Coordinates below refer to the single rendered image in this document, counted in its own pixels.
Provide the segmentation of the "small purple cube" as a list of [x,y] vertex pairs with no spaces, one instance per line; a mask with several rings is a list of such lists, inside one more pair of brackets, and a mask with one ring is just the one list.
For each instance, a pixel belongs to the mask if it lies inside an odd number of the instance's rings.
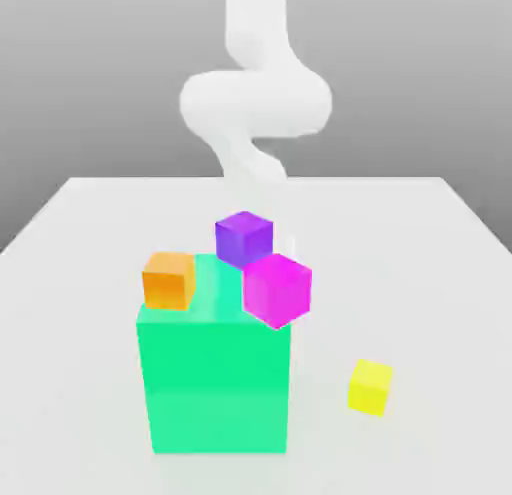
[[217,257],[239,269],[273,252],[273,222],[241,211],[215,223]]

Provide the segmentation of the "small magenta cube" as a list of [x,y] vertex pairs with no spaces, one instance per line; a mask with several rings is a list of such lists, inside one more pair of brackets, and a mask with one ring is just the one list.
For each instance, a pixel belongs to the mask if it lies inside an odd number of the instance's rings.
[[243,308],[277,330],[310,311],[312,270],[279,253],[242,271]]

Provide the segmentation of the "small orange cube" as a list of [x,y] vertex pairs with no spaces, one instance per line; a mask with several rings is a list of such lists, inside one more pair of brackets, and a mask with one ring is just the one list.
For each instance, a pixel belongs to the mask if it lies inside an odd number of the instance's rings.
[[142,271],[144,302],[150,309],[185,311],[196,289],[195,257],[155,252]]

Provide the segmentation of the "small yellow cube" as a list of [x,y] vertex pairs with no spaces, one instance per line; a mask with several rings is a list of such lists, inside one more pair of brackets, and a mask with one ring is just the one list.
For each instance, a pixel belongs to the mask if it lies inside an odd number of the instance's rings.
[[348,407],[382,417],[388,400],[391,379],[391,366],[359,359],[349,382]]

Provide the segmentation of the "large green box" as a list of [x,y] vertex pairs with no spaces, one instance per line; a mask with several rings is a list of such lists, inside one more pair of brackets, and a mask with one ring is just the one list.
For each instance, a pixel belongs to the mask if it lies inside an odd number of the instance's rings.
[[238,269],[197,255],[189,309],[141,307],[136,328],[155,453],[286,451],[291,329],[244,311]]

